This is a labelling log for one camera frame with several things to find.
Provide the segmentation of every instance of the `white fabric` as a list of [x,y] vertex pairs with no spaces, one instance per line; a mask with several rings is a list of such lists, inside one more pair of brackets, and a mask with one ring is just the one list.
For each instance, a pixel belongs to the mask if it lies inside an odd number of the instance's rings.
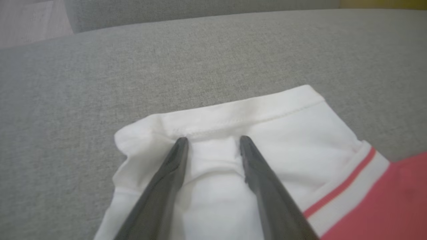
[[[117,147],[127,160],[113,177],[113,200],[95,240],[114,238],[181,136],[188,137],[190,148],[170,239],[263,239],[256,198],[244,182],[241,135],[252,138],[302,210],[339,185],[370,148],[357,140],[308,85],[263,97],[150,115],[115,135]],[[319,224],[315,217],[309,220],[315,230],[321,229],[321,235],[330,226],[314,226]]]

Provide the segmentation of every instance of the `garment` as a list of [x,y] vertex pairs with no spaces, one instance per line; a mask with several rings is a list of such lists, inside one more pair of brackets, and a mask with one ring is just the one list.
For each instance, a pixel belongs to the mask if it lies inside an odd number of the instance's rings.
[[[427,178],[421,174],[422,168],[427,169],[425,161],[390,164],[368,142],[358,140],[325,100],[305,85],[263,97],[154,114],[119,130],[116,144],[127,160],[113,177],[113,200],[95,240],[114,238],[182,136],[189,139],[190,147],[170,239],[263,239],[256,198],[244,182],[241,135],[252,138],[322,239],[348,239],[346,234],[360,239],[359,225],[366,233],[362,239],[381,239],[379,230],[387,227],[386,220],[381,222],[384,213],[397,214],[386,207],[406,213],[406,220],[423,220],[427,215]],[[384,204],[390,194],[394,202]],[[406,209],[408,201],[420,211]],[[399,228],[398,221],[388,223],[402,232],[416,228],[412,239],[425,233],[417,227],[420,224]]]

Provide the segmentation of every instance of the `light wood floor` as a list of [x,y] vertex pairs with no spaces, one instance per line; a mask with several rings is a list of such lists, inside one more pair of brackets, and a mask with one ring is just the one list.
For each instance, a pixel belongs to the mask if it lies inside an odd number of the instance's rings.
[[64,0],[0,0],[0,49],[72,34]]

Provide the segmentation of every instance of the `gray fabric upholstery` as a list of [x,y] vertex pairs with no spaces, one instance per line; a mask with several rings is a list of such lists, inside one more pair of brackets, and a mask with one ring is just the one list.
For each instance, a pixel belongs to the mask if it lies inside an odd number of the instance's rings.
[[0,51],[0,239],[91,239],[149,114],[311,84],[389,159],[427,150],[427,12],[315,10],[145,23]]
[[64,2],[75,33],[184,18],[339,7],[339,0],[64,0]]

